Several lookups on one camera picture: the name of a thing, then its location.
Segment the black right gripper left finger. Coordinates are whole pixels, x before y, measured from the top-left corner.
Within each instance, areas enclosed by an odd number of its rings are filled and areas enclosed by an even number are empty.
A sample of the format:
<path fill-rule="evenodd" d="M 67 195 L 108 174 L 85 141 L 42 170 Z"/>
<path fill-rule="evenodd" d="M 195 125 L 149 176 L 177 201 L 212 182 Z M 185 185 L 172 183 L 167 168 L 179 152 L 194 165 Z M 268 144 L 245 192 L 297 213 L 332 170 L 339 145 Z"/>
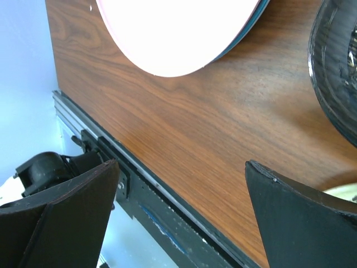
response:
<path fill-rule="evenodd" d="M 119 180 L 109 160 L 1 206 L 1 267 L 96 267 Z"/>

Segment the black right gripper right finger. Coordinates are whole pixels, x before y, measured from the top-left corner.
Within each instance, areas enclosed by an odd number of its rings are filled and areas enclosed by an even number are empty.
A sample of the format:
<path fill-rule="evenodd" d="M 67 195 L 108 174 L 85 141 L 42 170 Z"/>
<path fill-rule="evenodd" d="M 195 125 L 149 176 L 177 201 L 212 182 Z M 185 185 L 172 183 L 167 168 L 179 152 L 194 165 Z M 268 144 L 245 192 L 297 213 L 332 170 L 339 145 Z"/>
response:
<path fill-rule="evenodd" d="M 245 179 L 270 267 L 356 267 L 356 203 L 254 160 Z"/>

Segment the pink plate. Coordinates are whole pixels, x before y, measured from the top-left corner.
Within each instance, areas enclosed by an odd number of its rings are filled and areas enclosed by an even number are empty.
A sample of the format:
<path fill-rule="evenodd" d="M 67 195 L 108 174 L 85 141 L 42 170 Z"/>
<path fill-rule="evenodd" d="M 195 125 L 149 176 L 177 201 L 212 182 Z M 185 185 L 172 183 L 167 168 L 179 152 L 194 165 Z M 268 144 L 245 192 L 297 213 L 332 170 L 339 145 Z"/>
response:
<path fill-rule="evenodd" d="M 193 73 L 238 36 L 258 1 L 97 1 L 118 49 L 155 76 Z"/>

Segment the blue and cream plate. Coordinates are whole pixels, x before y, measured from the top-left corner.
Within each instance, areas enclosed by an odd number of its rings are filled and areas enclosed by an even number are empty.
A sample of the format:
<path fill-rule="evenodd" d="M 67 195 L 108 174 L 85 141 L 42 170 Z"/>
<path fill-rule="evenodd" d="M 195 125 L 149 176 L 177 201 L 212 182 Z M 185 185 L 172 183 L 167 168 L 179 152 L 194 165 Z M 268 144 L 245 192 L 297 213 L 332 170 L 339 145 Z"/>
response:
<path fill-rule="evenodd" d="M 243 29 L 236 35 L 235 39 L 213 60 L 219 60 L 222 58 L 224 55 L 226 55 L 228 52 L 230 52 L 235 46 L 241 42 L 241 40 L 248 34 L 248 32 L 253 28 L 255 23 L 259 20 L 260 16 L 264 12 L 264 10 L 267 8 L 270 0 L 261 0 L 257 4 L 254 12 L 250 16 L 248 22 L 244 25 Z"/>

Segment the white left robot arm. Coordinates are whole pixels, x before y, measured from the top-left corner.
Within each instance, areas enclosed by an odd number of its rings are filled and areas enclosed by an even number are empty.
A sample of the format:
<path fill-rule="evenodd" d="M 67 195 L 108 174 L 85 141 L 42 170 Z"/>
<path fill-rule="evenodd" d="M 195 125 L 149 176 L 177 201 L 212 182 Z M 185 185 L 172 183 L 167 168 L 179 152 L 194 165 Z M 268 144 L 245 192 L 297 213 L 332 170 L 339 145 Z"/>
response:
<path fill-rule="evenodd" d="M 78 156 L 40 153 L 17 167 L 14 176 L 1 185 L 1 207 L 73 179 L 101 163 L 96 152 Z"/>

